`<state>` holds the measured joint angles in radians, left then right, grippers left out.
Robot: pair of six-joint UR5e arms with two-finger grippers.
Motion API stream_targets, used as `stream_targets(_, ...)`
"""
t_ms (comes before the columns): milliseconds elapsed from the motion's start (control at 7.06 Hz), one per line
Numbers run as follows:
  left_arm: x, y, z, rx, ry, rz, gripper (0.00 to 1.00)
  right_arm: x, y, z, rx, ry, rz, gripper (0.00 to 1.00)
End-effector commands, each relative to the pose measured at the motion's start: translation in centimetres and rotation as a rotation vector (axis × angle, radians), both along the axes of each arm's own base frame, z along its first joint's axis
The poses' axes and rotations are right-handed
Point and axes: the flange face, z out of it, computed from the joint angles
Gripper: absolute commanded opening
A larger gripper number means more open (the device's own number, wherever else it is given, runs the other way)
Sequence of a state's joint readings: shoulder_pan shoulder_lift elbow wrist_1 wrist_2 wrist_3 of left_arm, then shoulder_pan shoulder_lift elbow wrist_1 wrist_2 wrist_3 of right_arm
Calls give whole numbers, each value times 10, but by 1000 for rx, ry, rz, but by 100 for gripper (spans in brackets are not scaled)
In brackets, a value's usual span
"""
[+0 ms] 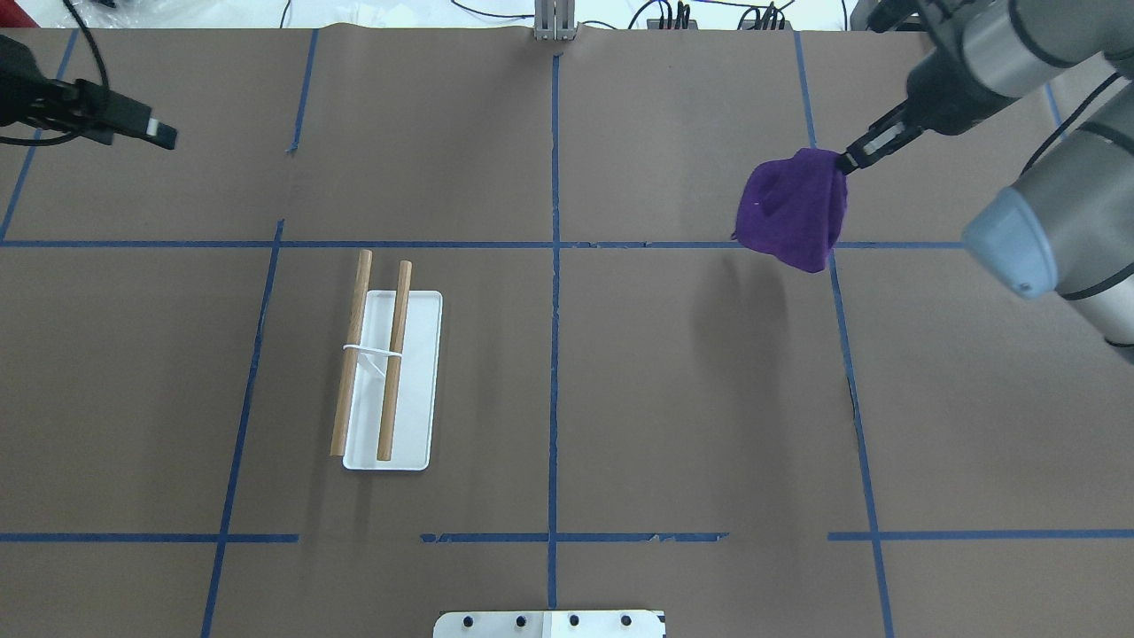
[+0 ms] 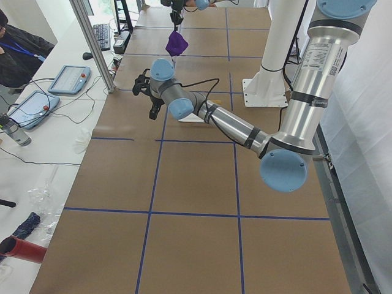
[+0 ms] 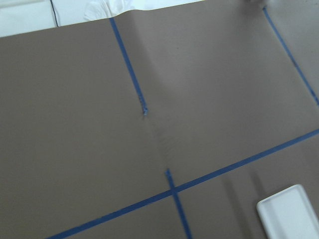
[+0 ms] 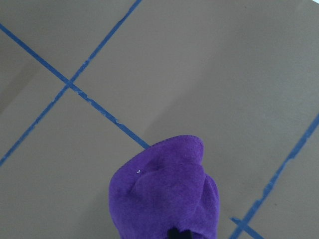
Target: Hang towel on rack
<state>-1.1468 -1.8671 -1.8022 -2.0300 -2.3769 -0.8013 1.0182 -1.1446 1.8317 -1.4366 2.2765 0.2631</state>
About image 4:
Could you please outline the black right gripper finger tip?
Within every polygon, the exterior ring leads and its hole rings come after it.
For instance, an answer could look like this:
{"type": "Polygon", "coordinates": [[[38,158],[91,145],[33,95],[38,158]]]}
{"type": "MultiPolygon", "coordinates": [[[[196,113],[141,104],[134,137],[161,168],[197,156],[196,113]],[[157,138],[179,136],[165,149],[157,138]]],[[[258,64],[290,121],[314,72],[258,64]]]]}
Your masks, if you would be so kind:
{"type": "Polygon", "coordinates": [[[177,228],[168,230],[168,239],[193,239],[192,231],[179,231],[177,228]]]}

